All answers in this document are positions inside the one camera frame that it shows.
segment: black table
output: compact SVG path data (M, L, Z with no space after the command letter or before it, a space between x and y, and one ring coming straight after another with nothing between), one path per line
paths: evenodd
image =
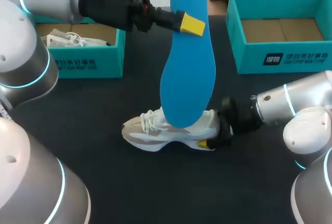
M209 107L224 96L249 97L307 75L240 76L225 19L210 18L210 29L217 77ZM160 107L170 46L171 33L158 27L128 34L123 78L60 80L11 115L85 182L91 224L295 223L290 192L300 169L282 129L262 128L215 152L174 143L149 153L122 139L122 123Z

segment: shoe sole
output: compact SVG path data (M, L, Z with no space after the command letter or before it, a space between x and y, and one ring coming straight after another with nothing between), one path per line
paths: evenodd
M160 151L164 146L166 146L167 144L169 144L171 142L181 142L181 143L183 143L183 144L185 144L185 145L187 145L190 148L195 149L195 150L213 151L211 149L205 149L205 148L199 147L197 144L200 141L169 141L169 142L165 142L165 143L158 144L158 145L142 145L142 144L137 144L135 142L131 142L131 141L127 140L126 138L124 138L124 139L129 144L135 146L138 149L145 150L145 151L151 151L151 152Z

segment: shoe insole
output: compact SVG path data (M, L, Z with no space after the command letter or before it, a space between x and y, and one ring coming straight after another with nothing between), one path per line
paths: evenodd
M203 36L173 33L172 48L160 82L166 120L176 128L194 124L206 109L215 81L207 0L171 0L171 10L205 22Z

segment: white cable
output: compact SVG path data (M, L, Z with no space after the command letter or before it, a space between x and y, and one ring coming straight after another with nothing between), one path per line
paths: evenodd
M8 120L12 120L8 112L5 110L4 106L0 103L0 117L3 117Z

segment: white sneaker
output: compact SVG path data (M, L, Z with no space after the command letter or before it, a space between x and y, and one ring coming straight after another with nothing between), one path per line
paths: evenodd
M128 120L123 124L122 136L133 146L146 151L158 151L173 141L182 142L193 149L210 150L202 145L202 141L217 136L218 130L219 121L214 110L204 111L195 124L179 129L167 123L160 108Z

